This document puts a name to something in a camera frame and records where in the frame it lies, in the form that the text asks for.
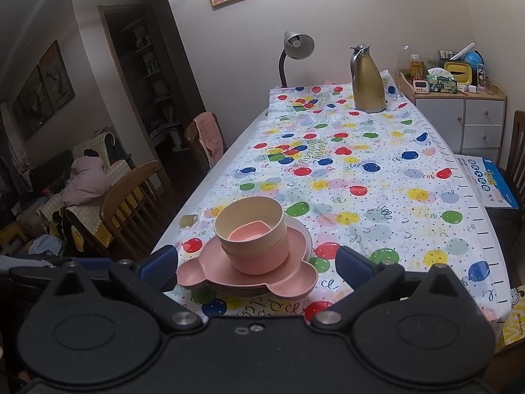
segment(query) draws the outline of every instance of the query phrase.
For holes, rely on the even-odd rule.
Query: tablecloth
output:
[[[252,195],[273,197],[312,236],[310,262],[319,273],[313,292],[286,302],[177,286],[168,296],[206,316],[311,319],[352,291],[335,272],[335,252],[347,245],[408,271],[448,264],[489,320],[506,318],[508,306],[499,303],[491,274],[491,265],[503,263],[489,256],[494,247],[482,247],[480,235],[487,232],[476,229],[474,220],[481,219],[471,206],[472,188],[426,118],[387,72],[382,77],[388,107],[378,114],[355,110],[351,84],[271,90],[267,119],[195,210],[199,220],[173,239],[180,264],[214,236],[225,206]]]

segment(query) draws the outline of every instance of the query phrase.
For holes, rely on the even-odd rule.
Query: pink towel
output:
[[[206,156],[208,157],[209,166],[213,167],[220,160],[224,153],[222,145],[222,136],[219,126],[211,112],[203,112],[195,118],[197,130],[199,130],[199,141]]]

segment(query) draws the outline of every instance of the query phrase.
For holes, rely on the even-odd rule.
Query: blue and white package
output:
[[[519,208],[518,202],[492,161],[470,155],[456,155],[456,159],[486,208]]]

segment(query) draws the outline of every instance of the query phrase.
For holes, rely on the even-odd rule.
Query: tissue box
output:
[[[428,76],[429,88],[435,93],[457,93],[458,82],[455,78],[443,76]]]

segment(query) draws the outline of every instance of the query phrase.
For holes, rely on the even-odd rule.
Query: table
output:
[[[352,289],[335,272],[338,245],[409,271],[447,263],[495,327],[510,313],[501,249],[453,153],[382,73],[388,109],[354,108],[352,86],[275,89],[179,212],[156,250],[175,244],[183,262],[212,236],[225,205],[254,194],[279,200],[310,231],[319,282],[302,301],[229,298],[210,288],[167,293],[200,315],[301,314],[311,318]],[[191,228],[182,215],[196,214]]]

